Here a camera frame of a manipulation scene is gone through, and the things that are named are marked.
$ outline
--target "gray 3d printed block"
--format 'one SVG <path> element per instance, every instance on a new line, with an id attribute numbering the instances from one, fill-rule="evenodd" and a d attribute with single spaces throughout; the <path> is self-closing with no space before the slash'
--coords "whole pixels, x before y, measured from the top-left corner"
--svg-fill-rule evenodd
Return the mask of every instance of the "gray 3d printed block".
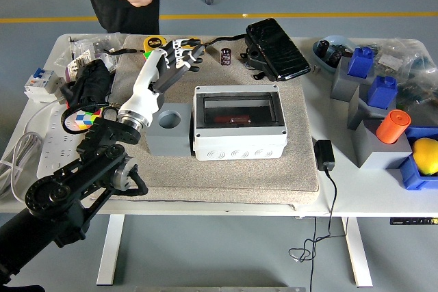
<path id="1" fill-rule="evenodd" d="M 384 119 L 388 113 L 396 108 L 394 99 L 387 109 L 379 109 L 367 105 L 368 85 L 359 85 L 348 104 L 347 128 L 356 130 L 362 120 Z"/>
<path id="2" fill-rule="evenodd" d="M 382 143 L 376 130 L 382 120 L 364 120 L 352 134 L 357 166 L 361 169 L 397 169 L 412 153 L 403 133 L 393 144 Z"/>
<path id="3" fill-rule="evenodd" d="M 191 104 L 165 103 L 146 130 L 149 152 L 155 156 L 189 157 Z"/>
<path id="4" fill-rule="evenodd" d="M 330 97 L 340 101 L 349 102 L 358 85 L 372 85 L 374 81 L 374 67 L 371 68 L 366 78 L 348 75 L 350 58 L 341 57 L 331 83 Z"/>

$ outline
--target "power adapter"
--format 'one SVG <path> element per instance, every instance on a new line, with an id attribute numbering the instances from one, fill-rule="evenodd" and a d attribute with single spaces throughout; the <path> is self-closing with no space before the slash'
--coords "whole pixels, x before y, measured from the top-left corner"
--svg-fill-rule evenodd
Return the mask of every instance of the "power adapter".
<path id="1" fill-rule="evenodd" d="M 316 164 L 319 171 L 333 170 L 335 167 L 335 155 L 330 140 L 318 140 L 313 147 Z"/>

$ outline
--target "white robotic hand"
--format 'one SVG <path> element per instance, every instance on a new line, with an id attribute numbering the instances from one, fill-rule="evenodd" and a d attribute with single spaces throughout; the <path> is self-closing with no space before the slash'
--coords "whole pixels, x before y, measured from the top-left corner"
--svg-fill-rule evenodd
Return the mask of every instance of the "white robotic hand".
<path id="1" fill-rule="evenodd" d="M 131 98 L 118 111 L 118 121 L 142 131 L 152 123 L 152 115 L 160 108 L 158 98 L 187 71 L 197 72 L 193 64 L 205 45 L 197 39 L 178 39 L 151 52 L 133 87 Z"/>

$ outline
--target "white table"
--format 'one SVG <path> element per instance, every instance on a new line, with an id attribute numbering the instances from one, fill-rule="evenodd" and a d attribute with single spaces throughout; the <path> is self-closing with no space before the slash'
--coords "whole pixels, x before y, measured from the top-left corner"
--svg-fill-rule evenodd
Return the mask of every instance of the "white table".
<path id="1" fill-rule="evenodd" d="M 313 66 L 316 64 L 311 53 L 312 45 L 317 38 L 292 38 L 296 46 Z M 376 39 L 351 39 L 356 44 L 371 44 Z M 68 35 L 60 36 L 44 65 L 63 76 L 60 66 L 54 61 L 68 48 Z M 331 75 L 323 70 L 310 72 L 301 79 L 305 93 L 309 115 L 311 135 L 314 140 L 331 140 L 333 143 L 336 165 L 331 176 L 337 185 L 337 202 L 333 210 L 334 217 L 349 217 L 347 242 L 353 264 L 353 271 L 358 287 L 370 287 L 372 281 L 366 263 L 359 227 L 356 217 L 438 217 L 438 190 L 407 191 L 402 184 L 399 170 L 360 170 L 355 165 L 355 154 L 350 140 L 352 131 L 346 128 L 348 104 L 330 99 Z M 13 147 L 23 133 L 24 126 L 31 115 L 41 104 L 28 101 L 20 120 L 14 130 L 7 151 Z M 36 132 L 44 137 L 48 118 L 39 116 L 32 123 Z M 29 181 L 31 185 L 36 177 L 32 174 L 35 168 L 24 172 L 21 181 Z M 322 217 L 330 215 L 333 201 L 333 186 L 323 172 L 319 173 L 320 195 L 308 205 L 289 204 L 230 204 L 206 202 L 130 202 L 125 200 L 108 201 L 99 213 L 118 215 L 110 222 L 105 242 L 103 263 L 111 263 L 117 256 L 118 242 L 123 226 L 123 215 L 262 215 L 290 217 Z M 92 204 L 84 200 L 85 207 Z M 24 205 L 8 196 L 0 201 L 0 212 L 15 213 Z M 101 268 L 98 284 L 111 284 L 114 266 Z"/>

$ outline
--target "yellow floor line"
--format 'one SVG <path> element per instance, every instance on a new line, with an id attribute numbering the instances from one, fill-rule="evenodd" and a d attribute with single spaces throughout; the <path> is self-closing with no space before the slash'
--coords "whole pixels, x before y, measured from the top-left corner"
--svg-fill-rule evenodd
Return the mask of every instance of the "yellow floor line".
<path id="1" fill-rule="evenodd" d="M 248 13 L 248 14 L 163 14 L 161 20 L 224 20 L 239 18 L 375 18 L 437 17 L 438 12 L 334 12 L 334 13 Z M 0 18 L 0 24 L 97 21 L 95 16 Z"/>

